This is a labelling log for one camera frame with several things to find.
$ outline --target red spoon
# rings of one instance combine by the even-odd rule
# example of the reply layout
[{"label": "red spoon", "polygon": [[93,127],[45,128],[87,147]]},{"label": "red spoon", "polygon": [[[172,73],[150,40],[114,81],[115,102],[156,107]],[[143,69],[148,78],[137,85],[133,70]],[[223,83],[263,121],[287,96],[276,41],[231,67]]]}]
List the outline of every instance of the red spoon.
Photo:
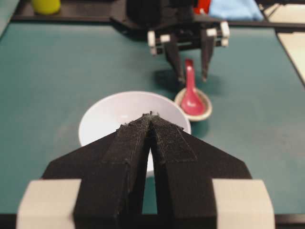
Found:
[{"label": "red spoon", "polygon": [[186,92],[181,102],[181,108],[188,115],[202,115],[205,112],[205,104],[199,98],[195,90],[195,72],[192,60],[185,60],[186,67]]}]

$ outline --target small dish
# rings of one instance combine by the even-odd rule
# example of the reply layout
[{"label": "small dish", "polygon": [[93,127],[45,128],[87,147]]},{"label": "small dish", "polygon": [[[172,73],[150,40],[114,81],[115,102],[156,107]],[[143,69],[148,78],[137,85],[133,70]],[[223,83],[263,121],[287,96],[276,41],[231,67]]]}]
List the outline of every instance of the small dish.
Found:
[{"label": "small dish", "polygon": [[[175,97],[175,103],[180,106],[183,96],[186,92],[186,88],[183,88]],[[199,96],[199,98],[205,103],[206,106],[206,110],[203,114],[201,115],[189,115],[189,114],[185,114],[185,116],[191,121],[191,122],[199,122],[199,121],[203,121],[205,119],[207,119],[208,117],[210,117],[210,115],[212,114],[212,110],[213,110],[213,106],[212,103],[210,101],[210,99],[208,98],[208,96],[203,93],[202,91],[200,91],[198,88],[196,88],[196,92]]]}]

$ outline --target blue cloth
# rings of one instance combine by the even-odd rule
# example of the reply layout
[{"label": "blue cloth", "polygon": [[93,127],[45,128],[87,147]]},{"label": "blue cloth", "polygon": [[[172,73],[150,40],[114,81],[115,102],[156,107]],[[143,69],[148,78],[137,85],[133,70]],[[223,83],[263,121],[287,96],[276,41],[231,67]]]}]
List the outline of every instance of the blue cloth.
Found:
[{"label": "blue cloth", "polygon": [[261,21],[264,19],[254,0],[212,0],[209,15],[229,21]]}]

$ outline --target teal mat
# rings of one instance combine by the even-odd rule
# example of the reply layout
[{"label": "teal mat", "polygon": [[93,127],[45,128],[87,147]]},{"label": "teal mat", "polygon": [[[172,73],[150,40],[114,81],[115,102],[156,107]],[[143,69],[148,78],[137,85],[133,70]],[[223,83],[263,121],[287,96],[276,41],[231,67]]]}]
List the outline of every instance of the teal mat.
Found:
[{"label": "teal mat", "polygon": [[[305,209],[305,90],[269,29],[231,29],[217,48],[208,82],[213,103],[193,135],[244,160],[263,179],[276,213]],[[164,56],[152,57],[110,26],[11,23],[0,41],[0,213],[16,212],[27,183],[52,160],[78,148],[78,125],[96,101],[129,90],[173,99]],[[153,180],[144,212],[156,211]]]}]

